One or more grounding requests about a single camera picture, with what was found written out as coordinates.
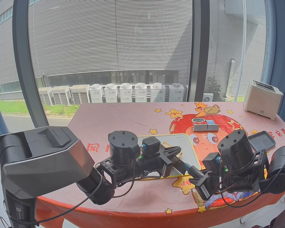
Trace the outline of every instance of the cartoon eye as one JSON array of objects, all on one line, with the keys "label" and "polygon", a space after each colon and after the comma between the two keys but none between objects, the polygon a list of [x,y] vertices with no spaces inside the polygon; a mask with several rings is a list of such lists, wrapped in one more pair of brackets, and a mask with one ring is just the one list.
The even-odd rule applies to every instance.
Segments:
[{"label": "cartoon eye", "polygon": [[199,139],[195,134],[190,134],[190,140],[193,145],[198,145]]},{"label": "cartoon eye", "polygon": [[212,144],[218,143],[218,137],[213,133],[208,133],[207,138],[208,138],[209,142]]}]

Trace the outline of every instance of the grass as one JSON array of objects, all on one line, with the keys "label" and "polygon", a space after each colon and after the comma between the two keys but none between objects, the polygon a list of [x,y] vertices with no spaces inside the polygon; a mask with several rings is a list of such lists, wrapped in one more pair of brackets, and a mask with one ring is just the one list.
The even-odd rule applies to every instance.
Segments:
[{"label": "grass", "polygon": [[[45,111],[50,111],[51,114],[67,114],[68,116],[74,115],[78,110],[78,105],[44,105]],[[3,101],[0,100],[0,110],[2,113],[28,113],[24,100],[16,101]]]},{"label": "grass", "polygon": [[[226,101],[233,101],[234,96],[229,97]],[[239,95],[238,98],[236,99],[237,102],[244,102],[245,96],[244,95]]]}]

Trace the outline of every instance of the metal wall panel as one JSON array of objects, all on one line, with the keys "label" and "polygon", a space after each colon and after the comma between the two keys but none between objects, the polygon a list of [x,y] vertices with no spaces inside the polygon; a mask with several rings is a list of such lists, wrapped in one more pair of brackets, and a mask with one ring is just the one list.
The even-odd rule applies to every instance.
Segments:
[{"label": "metal wall panel", "polygon": [[[247,22],[246,55],[239,95],[246,94],[247,82],[252,76],[257,80],[260,79],[265,40],[266,28]],[[210,79],[214,77],[221,86],[221,96],[226,95],[231,59],[234,59],[235,69],[231,86],[231,94],[234,95],[239,75],[242,43],[243,19],[225,14],[225,0],[210,0],[210,39],[205,92],[211,87]]]},{"label": "metal wall panel", "polygon": [[0,1],[0,15],[13,6],[14,0],[1,0]]},{"label": "metal wall panel", "polygon": [[[259,24],[255,30],[253,39],[249,45],[246,45],[246,53],[244,60],[244,68],[242,72],[242,79],[239,88],[239,95],[246,95],[249,85],[249,80],[260,80],[262,76],[264,55],[266,45],[266,27]],[[237,80],[239,77],[239,68],[235,70],[232,85],[231,95],[235,94]]]},{"label": "metal wall panel", "polygon": [[12,18],[0,25],[0,84],[17,81],[18,74],[14,57]]},{"label": "metal wall panel", "polygon": [[22,91],[1,93],[0,100],[20,100],[24,99]]},{"label": "metal wall panel", "polygon": [[29,18],[36,77],[118,70],[115,0],[41,0]]},{"label": "metal wall panel", "polygon": [[119,70],[179,70],[188,84],[192,0],[116,0]]}]

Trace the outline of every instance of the label sticker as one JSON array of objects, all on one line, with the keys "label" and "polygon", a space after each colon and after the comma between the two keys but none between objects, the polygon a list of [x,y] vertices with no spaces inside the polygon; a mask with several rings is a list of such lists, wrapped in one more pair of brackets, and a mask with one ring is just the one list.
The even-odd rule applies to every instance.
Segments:
[{"label": "label sticker", "polygon": [[201,190],[203,191],[203,193],[205,194],[206,198],[210,197],[210,194],[208,192],[208,190],[206,189],[205,185],[201,185]]},{"label": "label sticker", "polygon": [[162,171],[162,176],[164,177],[165,174],[166,174],[166,169],[167,169],[167,166],[165,164],[163,164],[163,171]]}]

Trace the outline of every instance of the air conditioning unit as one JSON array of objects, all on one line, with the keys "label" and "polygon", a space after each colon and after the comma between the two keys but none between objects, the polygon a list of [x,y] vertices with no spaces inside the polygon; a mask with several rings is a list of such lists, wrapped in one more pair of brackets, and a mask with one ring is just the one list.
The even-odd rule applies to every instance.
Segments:
[{"label": "air conditioning unit", "polygon": [[123,83],[120,88],[120,102],[132,102],[132,85]]},{"label": "air conditioning unit", "polygon": [[90,89],[92,103],[102,103],[102,86],[93,84]]},{"label": "air conditioning unit", "polygon": [[150,85],[151,102],[165,102],[166,87],[162,83],[154,83]]},{"label": "air conditioning unit", "polygon": [[144,83],[135,85],[135,102],[147,102],[147,86]]},{"label": "air conditioning unit", "polygon": [[39,88],[39,95],[42,105],[54,105],[54,96],[51,87]]},{"label": "air conditioning unit", "polygon": [[184,87],[179,83],[169,85],[169,102],[183,102]]},{"label": "air conditioning unit", "polygon": [[90,103],[89,98],[90,85],[74,85],[71,87],[74,104]]},{"label": "air conditioning unit", "polygon": [[104,91],[107,103],[117,102],[117,86],[115,84],[107,84]]},{"label": "air conditioning unit", "polygon": [[213,93],[204,93],[203,101],[204,102],[211,102],[211,101],[213,101]]},{"label": "air conditioning unit", "polygon": [[52,89],[55,104],[70,105],[70,90],[69,86],[55,86]]}]

